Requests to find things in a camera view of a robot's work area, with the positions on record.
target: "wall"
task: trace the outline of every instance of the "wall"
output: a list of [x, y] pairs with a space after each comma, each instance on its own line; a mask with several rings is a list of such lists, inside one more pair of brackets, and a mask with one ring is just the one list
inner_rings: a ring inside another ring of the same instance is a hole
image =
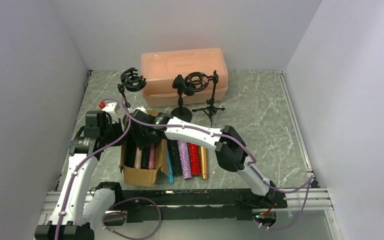
[[0, 0], [0, 239], [32, 239], [66, 158], [86, 73], [50, 1]]
[[384, 239], [384, 0], [323, 0], [286, 73], [344, 239]]
[[54, 0], [86, 66], [221, 47], [228, 68], [285, 69], [322, 0]]

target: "marble table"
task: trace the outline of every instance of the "marble table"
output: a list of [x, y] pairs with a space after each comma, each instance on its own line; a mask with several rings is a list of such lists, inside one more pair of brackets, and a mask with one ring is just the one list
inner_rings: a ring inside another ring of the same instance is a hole
[[[121, 99], [117, 84], [120, 83], [122, 72], [122, 70], [92, 72], [74, 133], [85, 124], [86, 112], [99, 109], [98, 103], [102, 99]], [[126, 96], [134, 108], [146, 107], [141, 92], [126, 91]], [[213, 128], [223, 128], [225, 125], [234, 127], [257, 158], [256, 166], [278, 187], [298, 187], [308, 179], [307, 165], [277, 71], [229, 70], [228, 91], [224, 99], [215, 105], [225, 107], [226, 110], [218, 111], [213, 117]], [[206, 105], [186, 105], [190, 110], [204, 106]], [[170, 113], [174, 106], [146, 108]], [[191, 123], [210, 126], [209, 118], [202, 111], [193, 114]], [[111, 147], [102, 153], [93, 173], [90, 188], [104, 181], [119, 181], [124, 190], [248, 188], [236, 173], [225, 171], [218, 166], [214, 152], [208, 153], [208, 180], [202, 180], [200, 177], [184, 180], [180, 176], [175, 178], [174, 184], [169, 184], [167, 177], [159, 172], [152, 187], [124, 184], [123, 174], [119, 169], [120, 155], [120, 147]], [[62, 188], [67, 168], [66, 162], [59, 189]]]

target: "orange translucent container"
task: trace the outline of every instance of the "orange translucent container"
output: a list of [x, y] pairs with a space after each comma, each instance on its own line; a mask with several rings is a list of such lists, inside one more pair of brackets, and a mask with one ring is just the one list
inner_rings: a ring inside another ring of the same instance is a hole
[[[214, 99], [220, 101], [228, 90], [228, 69], [220, 48], [191, 49], [143, 53], [140, 58], [140, 74], [146, 78], [142, 96], [149, 107], [174, 106], [178, 104], [177, 89], [172, 83], [177, 75], [184, 78], [192, 72], [208, 76], [217, 70], [218, 83]], [[213, 93], [213, 82], [193, 96], [183, 95], [184, 104], [205, 103]]]

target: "cardboard box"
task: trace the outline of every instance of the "cardboard box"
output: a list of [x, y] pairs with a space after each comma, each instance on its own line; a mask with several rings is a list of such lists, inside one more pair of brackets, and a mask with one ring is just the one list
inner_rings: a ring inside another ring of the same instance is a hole
[[[157, 116], [157, 111], [147, 111], [152, 116]], [[124, 165], [127, 144], [121, 146], [120, 172], [124, 173], [124, 183], [145, 187], [152, 187], [157, 179], [157, 172], [163, 165], [163, 172], [168, 172], [167, 141], [161, 140], [155, 145], [155, 169], [139, 169]]]

